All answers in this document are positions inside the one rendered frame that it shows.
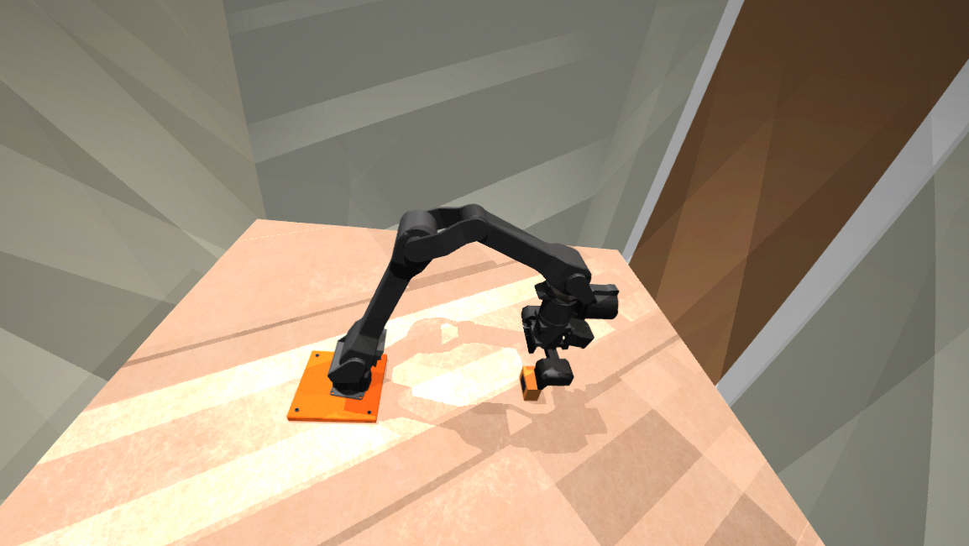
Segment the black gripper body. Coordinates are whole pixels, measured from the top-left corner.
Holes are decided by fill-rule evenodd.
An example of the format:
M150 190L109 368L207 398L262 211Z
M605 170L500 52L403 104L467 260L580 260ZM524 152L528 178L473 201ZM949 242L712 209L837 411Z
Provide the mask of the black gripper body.
M565 333L570 333L570 323L555 325L547 322L540 315L540 306L527 305L521 310L521 319L527 324L532 334L535 348L545 349L547 358L537 360L535 372L537 383L541 386L570 386L574 380L574 373L570 362L559 358L558 348L563 347Z

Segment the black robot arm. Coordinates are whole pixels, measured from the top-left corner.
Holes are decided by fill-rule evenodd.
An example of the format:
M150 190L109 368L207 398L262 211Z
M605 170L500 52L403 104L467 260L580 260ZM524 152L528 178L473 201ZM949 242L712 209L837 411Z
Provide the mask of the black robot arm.
M443 231L437 233L439 228ZM545 277L534 285L542 300L540 315L549 323L570 323L562 349L586 348L595 335L585 319L613 320L619 314L616 284L590 284L592 274L577 249L549 244L478 205L406 211L399 219L394 250L382 280L365 310L336 341L329 395L361 401L372 382L371 368L385 351L386 323L412 277L433 259L479 241ZM331 393L332 392L332 393ZM359 399L361 397L361 399Z

